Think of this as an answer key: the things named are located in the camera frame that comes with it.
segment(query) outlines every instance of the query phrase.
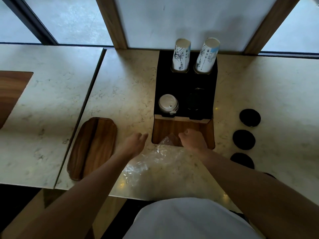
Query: person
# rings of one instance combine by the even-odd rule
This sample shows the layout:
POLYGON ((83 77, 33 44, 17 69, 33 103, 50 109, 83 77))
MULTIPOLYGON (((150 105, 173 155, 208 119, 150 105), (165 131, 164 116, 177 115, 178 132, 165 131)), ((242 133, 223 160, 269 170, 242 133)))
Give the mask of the person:
MULTIPOLYGON (((126 164, 148 134, 134 133, 100 168, 74 185, 18 238, 84 238, 126 164)), ((318 238, 319 206, 280 181, 209 150, 200 132, 179 137, 237 207, 268 238, 318 238)), ((138 213, 124 238, 260 238, 241 217, 208 199, 157 201, 138 213)))

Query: person's left hand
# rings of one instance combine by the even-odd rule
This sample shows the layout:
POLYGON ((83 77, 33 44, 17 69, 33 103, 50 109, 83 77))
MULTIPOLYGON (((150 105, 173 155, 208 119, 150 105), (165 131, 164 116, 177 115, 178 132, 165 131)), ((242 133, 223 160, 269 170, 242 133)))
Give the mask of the person's left hand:
POLYGON ((143 135, 140 132, 133 133, 125 139, 116 153, 128 157, 131 160, 142 152, 147 137, 148 133, 143 135))

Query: person's left arm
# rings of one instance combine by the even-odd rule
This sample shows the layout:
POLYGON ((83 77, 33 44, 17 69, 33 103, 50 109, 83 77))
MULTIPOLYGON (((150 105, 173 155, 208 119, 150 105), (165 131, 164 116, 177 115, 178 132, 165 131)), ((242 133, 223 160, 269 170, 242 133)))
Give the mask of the person's left arm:
POLYGON ((128 137, 105 164, 54 201, 18 238, 84 238, 122 170, 142 152, 147 136, 128 137))

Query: glass pane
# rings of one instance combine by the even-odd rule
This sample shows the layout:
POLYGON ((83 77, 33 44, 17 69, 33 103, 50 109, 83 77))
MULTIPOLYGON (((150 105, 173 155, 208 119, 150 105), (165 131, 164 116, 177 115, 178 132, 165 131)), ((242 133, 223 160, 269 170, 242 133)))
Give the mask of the glass pane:
POLYGON ((95 0, 25 0, 60 44, 113 45, 95 0))
POLYGON ((319 0, 300 0, 262 51, 319 53, 319 0))
POLYGON ((2 0, 0 0, 0 42, 40 43, 2 0))

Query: black organizer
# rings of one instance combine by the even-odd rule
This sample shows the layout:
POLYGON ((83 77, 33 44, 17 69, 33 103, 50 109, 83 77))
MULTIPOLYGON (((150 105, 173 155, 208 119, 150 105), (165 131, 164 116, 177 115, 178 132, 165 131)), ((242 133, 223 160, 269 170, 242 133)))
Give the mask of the black organizer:
POLYGON ((217 59, 208 75, 194 71, 199 52, 191 52, 187 73, 172 71, 173 51, 160 51, 157 64, 154 115, 173 118, 187 117, 193 120, 209 119, 213 116, 213 104, 217 81, 217 59), (170 115, 160 110, 158 102, 162 95, 171 94, 178 100, 178 111, 170 115))

